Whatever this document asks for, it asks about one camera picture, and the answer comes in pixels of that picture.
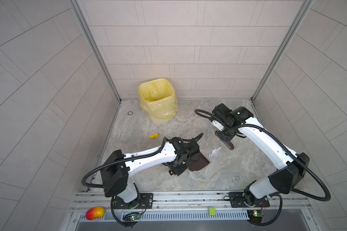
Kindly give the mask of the brown hand brush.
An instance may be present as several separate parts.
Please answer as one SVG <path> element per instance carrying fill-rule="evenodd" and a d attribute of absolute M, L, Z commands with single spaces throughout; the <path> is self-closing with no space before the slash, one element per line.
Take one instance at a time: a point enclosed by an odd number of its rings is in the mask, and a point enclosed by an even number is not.
<path fill-rule="evenodd" d="M 226 131 L 215 131 L 215 135 L 230 149 L 234 150 L 234 144 L 231 140 L 235 137 L 234 133 L 228 133 Z"/>

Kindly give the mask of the brown dustpan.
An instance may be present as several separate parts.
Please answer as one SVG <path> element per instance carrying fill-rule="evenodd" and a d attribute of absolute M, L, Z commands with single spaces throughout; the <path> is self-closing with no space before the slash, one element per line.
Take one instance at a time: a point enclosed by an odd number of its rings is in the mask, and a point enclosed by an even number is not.
<path fill-rule="evenodd" d="M 202 153 L 193 155 L 191 159 L 186 163 L 190 171 L 200 171 L 209 164 L 210 161 Z"/>

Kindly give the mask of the yellow-lined trash bin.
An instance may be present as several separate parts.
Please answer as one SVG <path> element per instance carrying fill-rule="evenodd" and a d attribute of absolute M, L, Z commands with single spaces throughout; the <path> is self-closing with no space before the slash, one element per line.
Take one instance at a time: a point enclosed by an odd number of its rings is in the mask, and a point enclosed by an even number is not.
<path fill-rule="evenodd" d="M 178 112 L 178 100 L 172 84 L 167 79 L 144 82 L 138 87 L 142 111 L 155 125 L 171 120 Z"/>

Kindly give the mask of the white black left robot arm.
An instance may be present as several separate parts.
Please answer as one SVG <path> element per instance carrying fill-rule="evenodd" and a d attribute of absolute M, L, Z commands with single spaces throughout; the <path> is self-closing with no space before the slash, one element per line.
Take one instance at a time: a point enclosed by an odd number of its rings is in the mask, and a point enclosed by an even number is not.
<path fill-rule="evenodd" d="M 131 212 L 124 215 L 123 219 L 119 219 L 115 212 L 112 213 L 118 224 L 132 228 L 151 204 L 148 199 L 141 197 L 137 185 L 130 178 L 160 164 L 169 168 L 170 175 L 181 175 L 189 169 L 189 164 L 196 163 L 203 157 L 198 145 L 202 136 L 200 133 L 192 139 L 164 137 L 160 146 L 132 154 L 116 150 L 103 165 L 86 173 L 81 183 L 88 188 L 102 188 L 105 197 L 111 198 L 111 205 L 114 205 L 116 198 L 120 198 L 128 209 L 142 206 L 141 212 Z"/>

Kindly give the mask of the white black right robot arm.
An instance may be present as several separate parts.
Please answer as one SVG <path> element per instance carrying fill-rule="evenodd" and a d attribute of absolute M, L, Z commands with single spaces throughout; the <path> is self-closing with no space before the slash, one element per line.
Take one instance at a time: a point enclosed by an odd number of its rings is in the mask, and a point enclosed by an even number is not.
<path fill-rule="evenodd" d="M 324 182 L 308 168 L 310 158 L 304 154 L 297 154 L 284 145 L 278 138 L 265 129 L 251 111 L 240 106 L 234 110 L 224 104 L 219 104 L 212 112 L 196 109 L 195 114 L 209 119 L 217 128 L 216 135 L 230 149 L 231 140 L 235 137 L 249 138 L 267 155 L 277 169 L 269 176 L 249 184 L 244 190 L 247 206 L 252 207 L 257 200 L 269 195 L 296 192 L 306 197 L 327 202 L 331 194 Z M 322 188 L 324 196 L 316 196 L 295 189 L 295 186 L 309 174 Z"/>

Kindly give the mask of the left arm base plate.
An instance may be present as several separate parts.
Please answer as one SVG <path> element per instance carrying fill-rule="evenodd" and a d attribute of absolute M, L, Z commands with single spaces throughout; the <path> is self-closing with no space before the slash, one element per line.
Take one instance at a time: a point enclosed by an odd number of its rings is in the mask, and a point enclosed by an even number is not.
<path fill-rule="evenodd" d="M 151 209 L 153 193 L 141 193 L 135 200 L 125 203 L 122 198 L 116 196 L 113 199 L 113 209 Z"/>

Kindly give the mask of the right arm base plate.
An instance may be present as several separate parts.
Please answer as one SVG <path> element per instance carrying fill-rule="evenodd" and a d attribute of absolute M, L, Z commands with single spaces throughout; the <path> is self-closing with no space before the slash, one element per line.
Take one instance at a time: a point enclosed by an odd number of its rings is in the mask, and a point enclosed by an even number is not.
<path fill-rule="evenodd" d="M 243 192 L 230 192 L 223 196 L 224 201 L 228 201 L 232 208 L 268 208 L 270 203 L 267 197 L 255 199 L 252 205 L 246 203 Z"/>

